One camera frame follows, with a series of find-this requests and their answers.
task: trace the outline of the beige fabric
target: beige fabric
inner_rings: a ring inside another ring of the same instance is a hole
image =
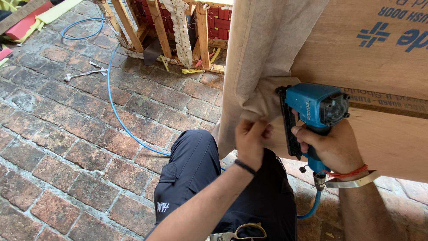
[[[280,115],[278,86],[296,84],[289,70],[328,0],[235,1],[227,51],[222,116],[213,136],[220,159],[234,150],[241,114]]]

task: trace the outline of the knee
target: knee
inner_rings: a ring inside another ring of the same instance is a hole
[[[213,136],[206,130],[188,130],[184,134],[185,136],[201,136],[202,139],[211,139]]]

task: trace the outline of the metal bangle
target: metal bangle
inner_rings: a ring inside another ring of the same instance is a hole
[[[354,181],[344,181],[340,182],[338,179],[331,179],[325,182],[326,188],[352,188],[352,187],[362,187],[366,184],[369,184],[380,177],[380,173],[377,170],[369,171],[369,174],[363,178]]]

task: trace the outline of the scissors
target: scissors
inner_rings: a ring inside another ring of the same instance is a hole
[[[245,237],[239,238],[238,231],[241,228],[245,227],[253,227],[259,229],[263,233],[263,237]],[[267,237],[266,231],[262,228],[262,223],[246,223],[239,226],[236,231],[233,232],[224,232],[224,233],[214,233],[210,234],[210,236],[205,241],[231,241],[232,238],[237,240],[263,240]]]

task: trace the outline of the left hand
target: left hand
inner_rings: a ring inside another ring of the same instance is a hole
[[[265,153],[262,146],[262,138],[270,138],[272,129],[272,126],[264,120],[258,120],[255,123],[241,120],[235,129],[238,159],[254,169],[254,171],[258,171],[262,166]]]

